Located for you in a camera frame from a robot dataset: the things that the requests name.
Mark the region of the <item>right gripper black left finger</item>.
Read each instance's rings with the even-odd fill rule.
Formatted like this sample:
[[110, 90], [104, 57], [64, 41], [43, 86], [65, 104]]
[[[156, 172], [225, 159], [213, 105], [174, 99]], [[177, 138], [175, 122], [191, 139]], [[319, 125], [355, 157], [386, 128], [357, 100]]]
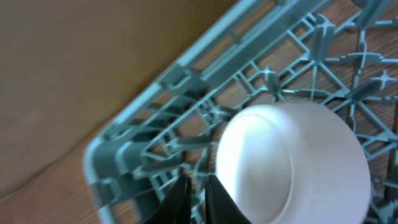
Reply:
[[192, 180], [182, 174], [158, 209], [143, 224], [189, 224], [192, 214]]

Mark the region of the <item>small pink bowl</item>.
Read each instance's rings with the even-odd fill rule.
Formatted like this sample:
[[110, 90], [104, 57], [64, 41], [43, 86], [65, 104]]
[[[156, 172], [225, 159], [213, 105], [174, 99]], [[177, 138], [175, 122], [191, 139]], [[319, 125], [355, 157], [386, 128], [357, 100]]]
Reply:
[[221, 136], [216, 176], [252, 223], [360, 224], [371, 199], [357, 137], [316, 103], [238, 112]]

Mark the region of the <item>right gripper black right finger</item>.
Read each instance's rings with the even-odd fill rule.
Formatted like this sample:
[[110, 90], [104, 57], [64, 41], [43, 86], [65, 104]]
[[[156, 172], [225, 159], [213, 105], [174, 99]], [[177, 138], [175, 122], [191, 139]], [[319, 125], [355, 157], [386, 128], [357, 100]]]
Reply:
[[215, 175], [205, 179], [206, 224], [251, 224]]

